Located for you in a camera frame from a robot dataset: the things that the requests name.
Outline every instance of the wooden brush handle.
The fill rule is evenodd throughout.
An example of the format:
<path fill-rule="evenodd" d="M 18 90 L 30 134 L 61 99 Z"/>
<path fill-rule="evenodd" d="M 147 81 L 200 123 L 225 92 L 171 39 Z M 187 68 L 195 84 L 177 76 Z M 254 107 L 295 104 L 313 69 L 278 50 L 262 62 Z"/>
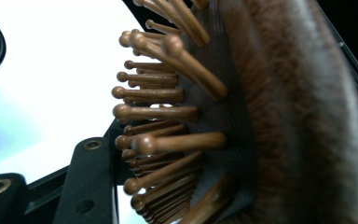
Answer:
<path fill-rule="evenodd" d="M 316 2 L 218 4 L 259 157 L 254 209 L 222 223 L 358 223 L 358 92 Z"/>

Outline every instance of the wooden pin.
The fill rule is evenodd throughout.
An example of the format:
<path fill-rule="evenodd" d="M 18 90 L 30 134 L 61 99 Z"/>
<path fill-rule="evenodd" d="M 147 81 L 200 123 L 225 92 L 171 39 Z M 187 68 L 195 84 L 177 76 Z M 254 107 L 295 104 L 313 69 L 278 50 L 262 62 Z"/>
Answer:
<path fill-rule="evenodd" d="M 137 75 L 129 75 L 125 72 L 117 73 L 117 80 L 120 82 L 126 81 L 140 81 L 140 82 L 151 82 L 158 83 L 163 85 L 173 85 L 176 86 L 178 84 L 178 78 L 176 74 L 137 74 Z"/>
<path fill-rule="evenodd" d="M 163 204 L 169 204 L 170 202 L 176 203 L 178 200 L 186 197 L 191 197 L 191 193 L 194 192 L 196 183 L 191 183 L 191 185 L 182 186 L 179 189 L 175 189 L 171 192 L 162 194 L 160 197 L 155 200 L 145 203 L 144 207 L 140 210 L 135 210 L 137 214 L 141 216 L 150 217 L 150 211 L 154 211 L 161 207 Z"/>
<path fill-rule="evenodd" d="M 169 224 L 171 222 L 166 222 L 165 220 L 171 219 L 172 217 L 176 217 L 178 214 L 185 214 L 188 212 L 190 208 L 190 203 L 182 204 L 180 207 L 175 208 L 172 211 L 167 212 L 166 214 L 158 215 L 158 217 L 155 217 L 154 219 L 150 220 L 150 223 L 164 223 Z"/>
<path fill-rule="evenodd" d="M 156 223 L 157 221 L 162 220 L 165 217 L 171 217 L 184 209 L 188 211 L 190 208 L 190 199 L 191 191 L 181 195 L 177 199 L 159 204 L 159 207 L 150 209 L 143 217 L 146 222 Z"/>
<path fill-rule="evenodd" d="M 132 53 L 133 53 L 133 55 L 138 56 L 138 57 L 145 56 L 145 57 L 149 57 L 151 59 L 156 59 L 153 55 L 151 55 L 143 50 L 133 49 Z"/>
<path fill-rule="evenodd" d="M 157 102 L 156 104 L 175 104 L 185 100 L 184 91 L 179 89 L 126 90 L 120 86 L 116 86 L 112 89 L 112 95 L 117 99 L 122 99 L 127 96 L 152 99 Z"/>
<path fill-rule="evenodd" d="M 150 173 L 157 171 L 158 169 L 161 169 L 162 167 L 168 164 L 171 164 L 171 162 L 139 166 L 139 167 L 132 168 L 131 170 L 135 175 L 148 175 Z"/>
<path fill-rule="evenodd" d="M 211 38 L 193 15 L 190 8 L 187 7 L 185 2 L 183 0 L 170 0 L 170 4 L 176 10 L 183 25 L 187 29 L 187 33 L 193 38 L 196 44 L 199 47 L 208 44 Z"/>
<path fill-rule="evenodd" d="M 164 14 L 164 12 L 161 11 L 161 9 L 156 5 L 156 3 L 153 0 L 133 0 L 133 3 L 137 7 L 148 8 L 149 10 L 159 14 L 159 16 L 168 19 L 167 16 Z"/>
<path fill-rule="evenodd" d="M 115 146 L 117 149 L 124 150 L 131 147 L 133 136 L 119 135 L 115 139 Z"/>
<path fill-rule="evenodd" d="M 199 120 L 199 110 L 195 106 L 173 106 L 163 108 L 131 107 L 116 105 L 113 115 L 118 122 L 129 124 L 134 120 L 170 119 L 182 122 L 196 122 Z"/>
<path fill-rule="evenodd" d="M 193 189 L 197 184 L 199 177 L 200 171 L 197 171 L 195 173 L 191 173 L 190 175 L 181 177 L 180 179 L 164 182 L 144 194 L 134 194 L 131 198 L 131 207 L 136 211 L 145 210 L 144 207 L 146 204 L 152 203 L 158 198 L 167 198 L 165 197 L 166 194 Z"/>
<path fill-rule="evenodd" d="M 157 152 L 220 150 L 227 143 L 223 133 L 193 133 L 171 137 L 158 137 L 147 133 L 137 135 L 131 148 L 139 154 L 148 155 Z"/>
<path fill-rule="evenodd" d="M 129 41 L 130 41 L 130 34 L 131 32 L 130 31 L 124 31 L 120 38 L 118 39 L 118 43 L 124 47 L 124 48 L 129 48 L 130 45 L 129 45 Z"/>
<path fill-rule="evenodd" d="M 162 153 L 155 156 L 147 157 L 142 160 L 130 160 L 129 166 L 131 168 L 139 167 L 139 166 L 145 166 L 145 165 L 151 165 L 151 164 L 159 164 L 159 163 L 168 163 L 180 160 L 184 157 L 183 153 L 177 153 L 177 152 L 169 152 L 169 153 Z"/>
<path fill-rule="evenodd" d="M 154 0 L 156 5 L 164 12 L 166 18 L 176 25 L 176 27 L 181 30 L 183 33 L 187 33 L 186 27 L 183 25 L 183 22 L 180 19 L 180 16 L 175 11 L 175 9 L 167 2 L 167 0 Z"/>
<path fill-rule="evenodd" d="M 143 68 L 137 68 L 136 74 L 167 74 L 166 72 L 161 72 L 157 70 L 151 70 L 151 69 L 143 69 Z"/>
<path fill-rule="evenodd" d="M 121 159 L 126 162 L 134 160 L 136 156 L 137 154 L 131 149 L 124 149 L 124 151 L 121 153 Z"/>
<path fill-rule="evenodd" d="M 152 186 L 156 186 L 158 183 L 175 178 L 176 176 L 198 170 L 205 163 L 206 157 L 203 155 L 203 153 L 200 151 L 194 152 L 187 157 L 184 157 L 179 161 L 175 161 L 150 175 L 138 179 L 127 179 L 124 183 L 124 191 L 129 195 L 133 195 L 142 188 L 150 188 Z"/>
<path fill-rule="evenodd" d="M 175 215 L 173 215 L 171 217 L 163 218 L 160 222 L 157 222 L 156 224 L 170 224 L 170 223 L 173 223 L 174 221 L 179 220 L 181 217 L 183 217 L 187 213 L 187 211 L 188 210 L 183 210 L 183 211 L 180 211 L 180 212 L 176 213 Z"/>
<path fill-rule="evenodd" d="M 228 208 L 237 193 L 238 185 L 226 175 L 190 209 L 179 222 L 181 224 L 215 223 Z"/>
<path fill-rule="evenodd" d="M 147 38 L 151 43 L 161 46 L 162 40 L 161 39 L 153 39 L 153 38 Z"/>
<path fill-rule="evenodd" d="M 124 128 L 124 134 L 126 134 L 127 136 L 131 136 L 138 133 L 148 133 L 158 129 L 172 127 L 175 125 L 178 125 L 178 122 L 172 120 L 162 120 L 162 121 L 147 123 L 138 126 L 127 125 Z"/>
<path fill-rule="evenodd" d="M 142 35 L 144 35 L 145 37 L 151 38 L 151 39 L 162 39 L 162 38 L 164 38 L 164 36 L 165 36 L 165 35 L 156 34 L 156 33 L 151 33 L 151 32 L 142 32 L 142 31 L 137 30 L 137 29 L 133 29 L 131 32 L 132 32 L 132 33 L 142 34 Z"/>
<path fill-rule="evenodd" d="M 182 66 L 189 68 L 193 79 L 215 100 L 223 101 L 228 96 L 228 89 L 214 74 L 199 63 L 185 49 L 178 35 L 167 35 L 164 38 L 163 51 L 177 59 Z"/>
<path fill-rule="evenodd" d="M 154 83 L 154 82 L 143 82 L 143 81 L 130 80 L 127 84 L 131 88 L 139 87 L 140 90 L 143 90 L 143 89 L 164 89 L 164 90 L 176 89 L 176 85 L 160 84 L 160 83 Z"/>
<path fill-rule="evenodd" d="M 182 75 L 193 80 L 193 77 L 191 76 L 192 71 L 190 69 L 184 67 L 183 64 L 179 63 L 177 59 L 174 59 L 173 57 L 167 57 L 162 52 L 161 47 L 150 43 L 150 41 L 148 41 L 147 38 L 144 37 L 141 33 L 131 33 L 129 45 L 132 48 L 139 50 L 141 53 L 146 52 L 148 55 L 151 55 L 152 57 L 166 63 Z"/>
<path fill-rule="evenodd" d="M 175 29 L 173 27 L 170 26 L 166 26 L 166 25 L 162 25 L 159 23 L 156 23 L 152 20 L 147 20 L 146 21 L 146 28 L 147 29 L 155 29 L 157 31 L 162 32 L 163 34 L 175 34 L 175 35 L 180 35 L 182 32 L 178 29 Z"/>
<path fill-rule="evenodd" d="M 204 9 L 209 5 L 209 0 L 191 0 L 197 9 Z"/>
<path fill-rule="evenodd" d="M 141 90 L 162 90 L 159 87 L 142 87 Z M 144 98 L 144 97 L 136 97 L 136 96 L 127 96 L 123 98 L 124 103 L 126 104 L 134 104 L 134 105 L 142 105 L 142 106 L 151 106 L 157 104 L 176 104 L 181 101 L 177 101 L 175 99 L 167 99 L 167 98 Z"/>
<path fill-rule="evenodd" d="M 181 134 L 181 133 L 186 133 L 186 132 L 187 132 L 186 126 L 183 124 L 178 124 L 178 125 L 175 125 L 172 127 L 158 129 L 158 130 L 149 132 L 148 134 L 150 134 L 152 136 L 168 136 L 168 135 Z M 115 140 L 116 147 L 121 150 L 130 148 L 131 142 L 135 136 L 137 136 L 137 135 L 133 135 L 133 136 L 119 135 Z"/>

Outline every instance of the brush head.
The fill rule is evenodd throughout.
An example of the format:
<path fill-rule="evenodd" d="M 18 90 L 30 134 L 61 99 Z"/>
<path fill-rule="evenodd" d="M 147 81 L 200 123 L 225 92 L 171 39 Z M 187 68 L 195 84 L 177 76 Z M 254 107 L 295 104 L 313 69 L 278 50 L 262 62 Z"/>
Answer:
<path fill-rule="evenodd" d="M 167 35 L 160 46 L 140 32 L 126 33 L 130 46 L 176 69 L 176 89 L 184 90 L 185 98 L 154 109 L 118 105 L 115 115 L 123 122 L 175 120 L 188 130 L 185 138 L 183 133 L 133 137 L 132 152 L 123 157 L 144 160 L 144 154 L 154 157 L 178 145 L 185 157 L 129 179 L 126 191 L 166 190 L 164 181 L 201 172 L 186 203 L 180 203 L 187 210 L 153 218 L 175 220 L 186 211 L 190 217 L 185 214 L 184 220 L 208 223 L 358 223 L 358 97 L 317 5 L 212 0 L 191 11 L 211 37 L 207 44 L 188 32 Z M 212 79 L 218 84 L 210 85 Z M 192 134 L 204 133 L 222 134 L 225 149 L 201 144 L 202 152 L 193 153 L 193 144 L 186 151 Z M 182 164 L 196 153 L 202 159 Z M 167 197 L 148 204 L 158 206 Z M 214 212 L 194 212 L 200 207 Z"/>

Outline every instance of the white background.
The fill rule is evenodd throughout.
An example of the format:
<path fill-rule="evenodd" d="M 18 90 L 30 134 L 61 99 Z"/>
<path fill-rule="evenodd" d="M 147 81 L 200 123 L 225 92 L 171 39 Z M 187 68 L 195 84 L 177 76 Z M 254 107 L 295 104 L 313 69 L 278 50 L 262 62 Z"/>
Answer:
<path fill-rule="evenodd" d="M 0 0 L 0 174 L 31 183 L 68 165 L 78 142 L 103 136 L 119 103 L 116 74 L 140 61 L 118 44 L 135 28 L 120 0 Z M 145 223 L 118 192 L 121 223 Z"/>

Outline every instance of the brown hairbrush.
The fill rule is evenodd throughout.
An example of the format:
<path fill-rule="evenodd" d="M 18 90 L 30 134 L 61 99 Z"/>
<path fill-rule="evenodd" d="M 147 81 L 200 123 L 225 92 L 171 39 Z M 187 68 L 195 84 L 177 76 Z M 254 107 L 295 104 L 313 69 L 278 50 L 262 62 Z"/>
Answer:
<path fill-rule="evenodd" d="M 132 207 L 148 223 L 358 223 L 358 93 L 316 2 L 192 2 L 134 1 L 177 29 L 119 39 L 160 61 L 126 62 L 117 78 L 139 88 L 113 90 Z"/>

